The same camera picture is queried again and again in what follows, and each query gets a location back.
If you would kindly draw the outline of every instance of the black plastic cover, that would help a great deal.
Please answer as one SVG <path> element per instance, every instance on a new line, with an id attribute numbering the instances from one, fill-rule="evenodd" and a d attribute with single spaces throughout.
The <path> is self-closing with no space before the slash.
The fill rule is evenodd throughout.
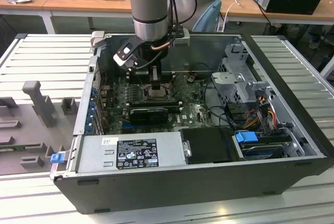
<path id="1" fill-rule="evenodd" d="M 182 142 L 188 142 L 192 156 L 187 164 L 238 161 L 238 155 L 226 127 L 185 128 L 180 130 Z"/>

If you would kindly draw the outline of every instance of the white cable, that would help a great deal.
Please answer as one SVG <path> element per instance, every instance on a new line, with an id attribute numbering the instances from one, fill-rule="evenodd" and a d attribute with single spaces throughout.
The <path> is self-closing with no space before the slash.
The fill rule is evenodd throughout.
<path id="1" fill-rule="evenodd" d="M 229 7 L 229 8 L 227 9 L 227 11 L 226 11 L 222 32 L 225 31 L 225 27 L 226 27 L 226 19 L 227 19 L 227 17 L 228 17 L 228 13 L 229 13 L 230 9 L 232 8 L 232 6 L 234 6 L 234 5 L 239 5 L 239 6 L 241 6 L 241 4 L 240 4 L 237 0 L 234 0 L 234 1 L 235 1 L 235 3 L 231 4 L 230 7 Z"/>

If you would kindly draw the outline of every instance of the motherboard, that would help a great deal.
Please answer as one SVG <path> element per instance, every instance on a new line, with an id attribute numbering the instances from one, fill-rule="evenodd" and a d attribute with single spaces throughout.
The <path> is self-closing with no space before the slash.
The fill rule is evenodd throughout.
<path id="1" fill-rule="evenodd" d="M 178 73 L 160 90 L 129 77 L 119 77 L 104 89 L 103 111 L 109 134 L 177 132 L 183 128 L 213 126 L 203 104 L 205 80 Z"/>

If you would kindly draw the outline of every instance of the metal slat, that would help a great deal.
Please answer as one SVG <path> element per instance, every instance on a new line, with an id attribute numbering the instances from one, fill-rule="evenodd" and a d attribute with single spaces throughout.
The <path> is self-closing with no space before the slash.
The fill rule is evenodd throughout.
<path id="1" fill-rule="evenodd" d="M 91 34 L 28 34 L 28 37 L 54 38 L 54 37 L 91 37 Z"/>
<path id="2" fill-rule="evenodd" d="M 311 108 L 334 108 L 334 99 L 301 100 L 301 104 L 306 109 Z"/>
<path id="3" fill-rule="evenodd" d="M 333 98 L 333 96 L 329 94 L 327 91 L 295 91 L 293 93 L 300 101 L 309 99 Z"/>
<path id="4" fill-rule="evenodd" d="M 333 128 L 322 128 L 321 130 L 329 140 L 334 140 L 334 129 Z"/>
<path id="5" fill-rule="evenodd" d="M 317 108 L 306 109 L 312 118 L 328 118 L 333 117 L 334 108 Z"/>
<path id="6" fill-rule="evenodd" d="M 285 58 L 296 58 L 296 56 L 294 56 L 292 53 L 265 53 L 265 55 L 268 58 L 281 58 L 281 57 L 285 57 Z"/>
<path id="7" fill-rule="evenodd" d="M 264 53 L 291 53 L 285 46 L 281 48 L 261 48 Z"/>
<path id="8" fill-rule="evenodd" d="M 89 60 L 19 60 L 9 61 L 6 66 L 88 66 L 88 64 Z"/>
<path id="9" fill-rule="evenodd" d="M 19 48 L 16 53 L 90 53 L 90 48 Z"/>
<path id="10" fill-rule="evenodd" d="M 303 70 L 306 69 L 304 65 L 302 65 L 301 63 L 298 64 L 273 64 L 274 68 L 278 71 L 278 73 L 280 72 L 279 70 L 287 70 L 287 69 L 293 69 L 293 70 Z"/>
<path id="11" fill-rule="evenodd" d="M 304 69 L 294 69 L 294 70 L 278 70 L 278 73 L 284 77 L 284 76 L 309 76 L 310 72 L 304 67 Z"/>
<path id="12" fill-rule="evenodd" d="M 81 96 L 79 97 L 73 97 L 76 102 L 81 101 Z M 63 99 L 51 99 L 52 103 L 62 103 Z M 33 104 L 33 102 L 29 99 L 27 100 L 15 100 L 16 104 L 18 105 L 25 105 L 25 104 Z"/>
<path id="13" fill-rule="evenodd" d="M 313 76 L 282 76 L 287 84 L 316 83 L 317 79 Z"/>
<path id="14" fill-rule="evenodd" d="M 290 76 L 295 76 L 295 73 L 299 76 L 309 76 L 310 72 L 305 68 L 304 65 L 301 63 L 296 63 L 296 64 L 273 64 L 274 68 L 277 70 L 277 72 L 283 76 L 284 74 L 290 75 Z M 257 65 L 254 65 L 253 68 L 256 71 L 261 72 L 260 68 Z"/>
<path id="15" fill-rule="evenodd" d="M 257 42 L 260 48 L 281 48 L 282 42 Z"/>
<path id="16" fill-rule="evenodd" d="M 297 58 L 269 58 L 270 62 L 273 64 L 283 64 L 283 63 L 301 63 Z"/>
<path id="17" fill-rule="evenodd" d="M 62 81 L 85 80 L 87 73 L 81 74 L 7 74 L 0 75 L 0 82 L 18 82 L 27 80 Z"/>
<path id="18" fill-rule="evenodd" d="M 2 74 L 66 74 L 86 73 L 87 66 L 46 66 L 46 67 L 6 67 L 0 70 Z"/>
<path id="19" fill-rule="evenodd" d="M 325 87 L 320 83 L 301 83 L 301 84 L 288 84 L 292 91 L 322 91 Z"/>
<path id="20" fill-rule="evenodd" d="M 315 123 L 317 123 L 317 125 L 320 128 L 334 128 L 334 117 L 333 118 L 319 118 L 319 119 L 315 119 L 314 120 Z"/>
<path id="21" fill-rule="evenodd" d="M 60 53 L 60 54 L 14 54 L 11 60 L 87 60 L 93 55 L 91 53 Z"/>
<path id="22" fill-rule="evenodd" d="M 22 48 L 90 48 L 90 42 L 23 42 Z"/>
<path id="23" fill-rule="evenodd" d="M 1 82 L 0 91 L 21 91 L 25 82 Z M 85 81 L 41 81 L 41 90 L 81 89 Z"/>
<path id="24" fill-rule="evenodd" d="M 253 37 L 254 41 L 256 43 L 262 43 L 262 42 L 279 42 L 279 43 L 282 43 L 280 39 L 278 38 L 256 38 L 256 37 Z"/>
<path id="25" fill-rule="evenodd" d="M 43 96 L 49 96 L 51 99 L 63 99 L 66 97 L 81 98 L 82 88 L 73 90 L 41 90 Z M 12 97 L 16 100 L 29 100 L 29 95 L 22 91 L 0 91 L 0 97 Z"/>
<path id="26" fill-rule="evenodd" d="M 26 37 L 24 42 L 90 42 L 90 37 Z"/>

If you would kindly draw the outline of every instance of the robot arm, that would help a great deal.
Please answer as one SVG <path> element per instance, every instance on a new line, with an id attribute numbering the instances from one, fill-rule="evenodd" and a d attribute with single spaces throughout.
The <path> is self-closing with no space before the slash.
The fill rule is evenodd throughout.
<path id="1" fill-rule="evenodd" d="M 174 11 L 168 10 L 168 0 L 131 0 L 136 35 L 114 55 L 114 60 L 120 67 L 129 71 L 148 67 L 151 82 L 153 80 L 159 82 L 160 60 L 166 57 L 168 46 L 175 39 L 175 35 L 172 36 L 170 33 L 173 21 L 168 20 L 169 13 L 174 15 L 174 19 L 179 14 L 179 21 L 184 22 L 186 28 L 190 30 L 214 31 L 221 6 L 220 0 L 171 0 L 171 2 L 170 8 L 174 8 Z M 148 63 L 138 67 L 138 57 Z"/>

